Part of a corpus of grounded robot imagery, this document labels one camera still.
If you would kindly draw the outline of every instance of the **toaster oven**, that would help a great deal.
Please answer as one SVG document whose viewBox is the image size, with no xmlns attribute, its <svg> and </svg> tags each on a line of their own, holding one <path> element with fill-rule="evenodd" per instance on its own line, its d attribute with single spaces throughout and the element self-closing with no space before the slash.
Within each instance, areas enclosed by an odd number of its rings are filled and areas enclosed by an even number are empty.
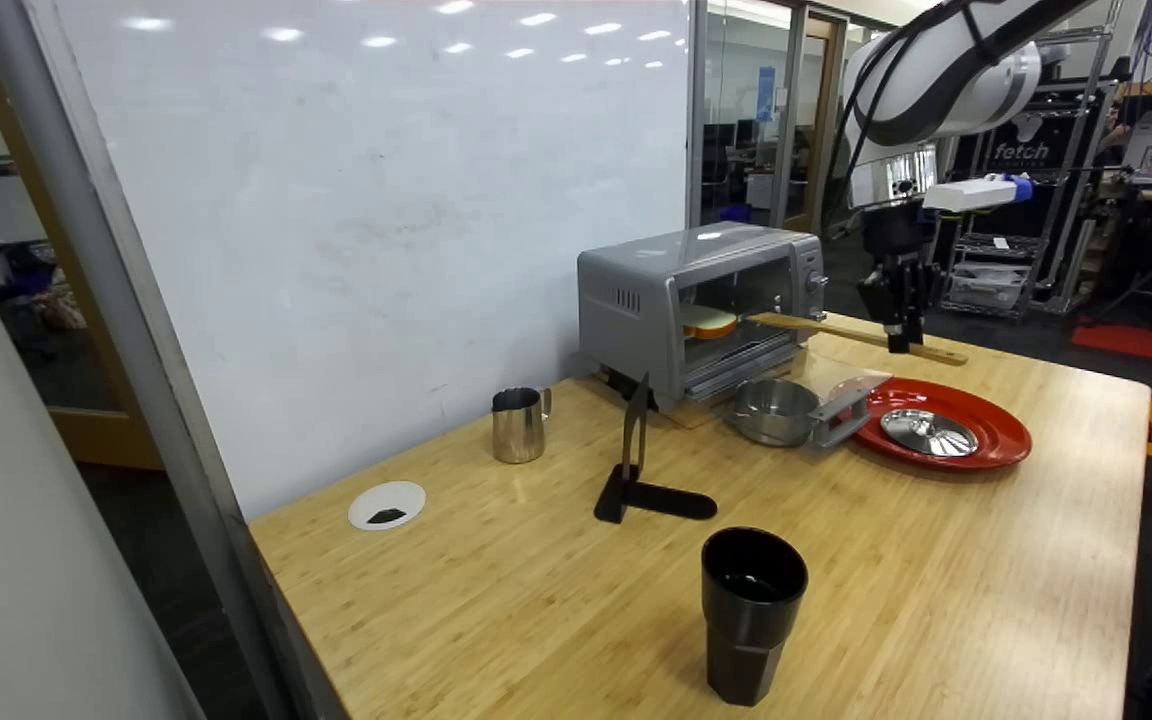
<svg viewBox="0 0 1152 720">
<path fill-rule="evenodd" d="M 750 311 L 818 316 L 818 239 L 754 226 L 706 226 L 575 261 L 580 368 L 619 384 L 649 384 L 660 411 L 724 401 L 740 384 L 795 358 L 795 338 L 740 325 Z M 695 339 L 682 325 L 731 311 L 724 339 Z"/>
</svg>

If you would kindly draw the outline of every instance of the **ceiling light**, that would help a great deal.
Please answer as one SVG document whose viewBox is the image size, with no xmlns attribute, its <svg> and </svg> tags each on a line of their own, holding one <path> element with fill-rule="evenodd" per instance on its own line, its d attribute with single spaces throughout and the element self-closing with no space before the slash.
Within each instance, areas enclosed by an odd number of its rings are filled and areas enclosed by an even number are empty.
<svg viewBox="0 0 1152 720">
<path fill-rule="evenodd" d="M 169 16 L 124 16 L 128 32 L 169 32 L 176 29 Z"/>
<path fill-rule="evenodd" d="M 439 16 L 461 16 L 461 14 L 470 14 L 470 0 L 447 0 L 447 5 L 439 5 L 439 7 L 433 7 L 433 14 L 439 14 Z"/>
<path fill-rule="evenodd" d="M 619 26 L 588 26 L 582 36 L 612 36 Z"/>
<path fill-rule="evenodd" d="M 294 44 L 305 29 L 281 26 L 281 29 L 262 29 L 259 36 L 270 44 Z"/>
<path fill-rule="evenodd" d="M 390 50 L 398 44 L 396 36 L 365 36 L 365 50 Z"/>
<path fill-rule="evenodd" d="M 523 29 L 539 29 L 539 26 L 551 26 L 555 20 L 555 14 L 536 14 L 536 16 L 523 16 L 521 26 Z"/>
</svg>

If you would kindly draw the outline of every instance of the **red plate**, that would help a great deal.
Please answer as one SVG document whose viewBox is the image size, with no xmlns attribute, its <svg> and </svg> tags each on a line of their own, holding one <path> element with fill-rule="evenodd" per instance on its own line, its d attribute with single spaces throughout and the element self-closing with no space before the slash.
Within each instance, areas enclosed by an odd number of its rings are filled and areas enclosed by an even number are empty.
<svg viewBox="0 0 1152 720">
<path fill-rule="evenodd" d="M 980 440 L 980 450 L 972 455 L 920 455 L 920 453 L 906 453 L 895 440 L 887 440 L 887 433 L 880 429 L 880 419 L 890 410 L 937 411 L 937 416 L 959 423 L 963 433 L 972 433 Z M 927 469 L 948 469 L 948 474 L 1010 469 L 1010 463 L 1020 463 L 1030 453 L 1029 429 L 1010 411 L 1002 411 L 1002 410 L 994 410 L 994 403 L 986 403 L 980 397 L 967 397 L 967 393 L 954 393 L 954 388 L 943 388 L 943 384 L 904 382 L 904 376 L 890 376 L 890 382 L 882 382 L 870 393 L 869 419 L 862 419 L 862 429 L 856 437 L 858 437 L 858 445 L 869 445 L 875 453 L 887 453 L 887 455 L 898 455 L 898 460 L 911 460 L 911 463 L 927 463 Z"/>
</svg>

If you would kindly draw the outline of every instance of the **stainless steel cup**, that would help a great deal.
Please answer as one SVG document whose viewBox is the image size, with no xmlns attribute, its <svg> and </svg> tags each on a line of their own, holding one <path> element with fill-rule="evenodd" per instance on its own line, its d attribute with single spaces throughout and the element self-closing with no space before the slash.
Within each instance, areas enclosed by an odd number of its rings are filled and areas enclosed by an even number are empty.
<svg viewBox="0 0 1152 720">
<path fill-rule="evenodd" d="M 543 397 L 536 388 L 503 388 L 493 397 L 493 455 L 529 463 L 543 455 Z"/>
</svg>

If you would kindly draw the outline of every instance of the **black cup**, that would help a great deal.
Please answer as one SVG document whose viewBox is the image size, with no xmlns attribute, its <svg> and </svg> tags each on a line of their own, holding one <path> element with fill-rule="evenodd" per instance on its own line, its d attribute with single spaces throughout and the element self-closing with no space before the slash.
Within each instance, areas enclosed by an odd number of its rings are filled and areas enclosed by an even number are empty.
<svg viewBox="0 0 1152 720">
<path fill-rule="evenodd" d="M 704 542 L 700 569 L 706 689 L 727 703 L 754 703 L 807 591 L 807 563 L 771 533 L 724 530 Z"/>
</svg>

